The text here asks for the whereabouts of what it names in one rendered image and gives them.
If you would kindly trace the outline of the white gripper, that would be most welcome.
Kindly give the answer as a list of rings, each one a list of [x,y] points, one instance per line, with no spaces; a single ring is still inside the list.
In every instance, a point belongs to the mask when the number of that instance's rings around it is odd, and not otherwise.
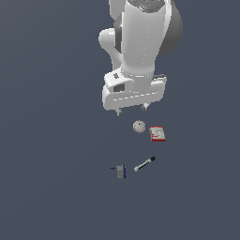
[[[104,81],[103,108],[107,111],[115,110],[117,116],[120,116],[122,108],[141,104],[150,105],[152,102],[160,101],[164,95],[167,76],[164,74],[154,75],[150,86],[142,91],[134,90],[134,81],[125,80],[118,70],[107,73],[104,76]],[[141,110],[146,111],[146,107],[142,105]]]

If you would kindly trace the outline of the white baseball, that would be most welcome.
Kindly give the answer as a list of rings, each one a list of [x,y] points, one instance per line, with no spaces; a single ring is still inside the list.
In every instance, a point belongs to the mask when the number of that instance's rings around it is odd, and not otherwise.
[[[138,120],[133,124],[133,130],[137,133],[143,133],[145,131],[144,121]]]

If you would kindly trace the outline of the red and white box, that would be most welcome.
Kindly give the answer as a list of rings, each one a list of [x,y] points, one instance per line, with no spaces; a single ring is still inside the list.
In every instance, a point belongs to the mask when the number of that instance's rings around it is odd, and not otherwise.
[[[166,137],[163,127],[150,127],[150,135],[152,142],[165,142]]]

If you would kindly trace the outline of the black and white marker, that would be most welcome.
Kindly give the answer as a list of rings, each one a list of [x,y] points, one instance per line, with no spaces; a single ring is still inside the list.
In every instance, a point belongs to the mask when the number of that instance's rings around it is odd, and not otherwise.
[[[147,164],[151,163],[155,159],[156,159],[156,157],[150,157],[149,159],[145,160],[143,163],[135,166],[134,167],[134,171],[137,172],[139,169],[143,168],[144,166],[146,166]]]

